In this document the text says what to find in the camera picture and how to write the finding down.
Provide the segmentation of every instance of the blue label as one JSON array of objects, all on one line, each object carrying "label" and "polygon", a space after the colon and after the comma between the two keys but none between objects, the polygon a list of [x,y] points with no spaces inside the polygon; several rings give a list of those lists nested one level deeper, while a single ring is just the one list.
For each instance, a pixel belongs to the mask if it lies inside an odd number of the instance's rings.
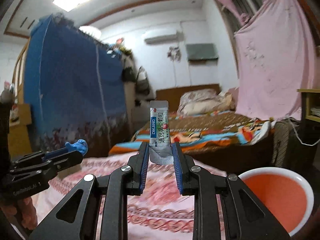
[{"label": "blue label", "polygon": [[150,137],[151,138],[157,138],[157,118],[156,117],[151,117],[151,122],[150,122]]}]

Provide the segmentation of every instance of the bed frame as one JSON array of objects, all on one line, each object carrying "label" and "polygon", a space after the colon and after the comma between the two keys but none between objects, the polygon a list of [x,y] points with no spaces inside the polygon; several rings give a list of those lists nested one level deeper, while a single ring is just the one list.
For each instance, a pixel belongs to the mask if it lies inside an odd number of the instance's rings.
[{"label": "bed frame", "polygon": [[[178,110],[180,97],[190,91],[212,88],[221,92],[219,84],[179,87],[156,91],[156,100],[167,100],[169,111]],[[234,146],[218,149],[212,153],[187,153],[195,160],[227,173],[241,174],[271,164],[273,155],[273,134],[252,146]]]},{"label": "bed frame", "polygon": [[195,90],[208,89],[208,88],[214,89],[217,92],[217,95],[221,92],[219,84],[169,88],[169,89],[157,90],[156,100],[168,101],[169,111],[176,112],[179,107],[180,98],[184,93],[195,91]]}]

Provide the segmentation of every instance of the black clamp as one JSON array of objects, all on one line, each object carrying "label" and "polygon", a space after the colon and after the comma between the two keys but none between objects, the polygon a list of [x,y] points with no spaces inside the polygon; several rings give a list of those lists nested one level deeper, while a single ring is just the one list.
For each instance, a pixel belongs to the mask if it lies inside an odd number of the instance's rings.
[{"label": "black clamp", "polygon": [[[0,181],[0,203],[3,205],[14,205],[17,208],[17,201],[31,197],[49,188],[49,180],[55,178],[59,171],[80,164],[83,156],[78,151],[68,152],[66,148],[57,151],[43,153],[36,152],[25,155],[11,164],[10,170]],[[12,221],[22,235],[26,238],[31,230],[21,225],[22,214],[17,208],[17,215]],[[1,230],[5,239],[21,239],[12,230],[10,223],[0,210]]]},{"label": "black clamp", "polygon": [[[220,195],[226,240],[290,240],[278,220],[235,174],[226,178],[196,166],[172,145],[177,185],[182,195],[195,196],[194,240],[221,239],[218,203]],[[86,175],[46,216],[29,240],[95,239],[101,199],[106,195],[100,239],[127,240],[127,196],[143,192],[149,145],[110,175]]]}]

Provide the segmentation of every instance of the pillow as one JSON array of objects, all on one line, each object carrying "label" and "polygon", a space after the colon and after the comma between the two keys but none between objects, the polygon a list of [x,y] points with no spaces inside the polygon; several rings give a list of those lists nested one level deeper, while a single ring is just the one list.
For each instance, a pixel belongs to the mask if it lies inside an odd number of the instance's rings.
[{"label": "pillow", "polygon": [[191,103],[196,101],[203,101],[208,99],[214,99],[217,96],[217,92],[214,89],[202,89],[195,90],[191,92],[186,92],[180,98],[180,105],[178,108],[178,115],[183,111],[183,108]]},{"label": "pillow", "polygon": [[219,97],[224,97],[226,95],[227,92],[223,92],[221,91],[220,94],[218,94]]},{"label": "pillow", "polygon": [[182,110],[182,115],[205,114],[213,111],[227,111],[234,109],[232,95],[227,94],[224,97],[216,97],[204,101],[188,103]]}]

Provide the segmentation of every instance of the ceiling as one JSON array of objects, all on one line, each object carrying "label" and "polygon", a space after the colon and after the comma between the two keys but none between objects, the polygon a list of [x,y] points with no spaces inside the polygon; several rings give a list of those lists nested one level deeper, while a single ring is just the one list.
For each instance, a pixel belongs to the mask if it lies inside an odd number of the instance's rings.
[{"label": "ceiling", "polygon": [[38,19],[62,11],[76,26],[103,28],[142,14],[164,10],[200,8],[203,0],[89,0],[66,12],[53,0],[20,0],[7,23],[4,34],[28,38]]}]

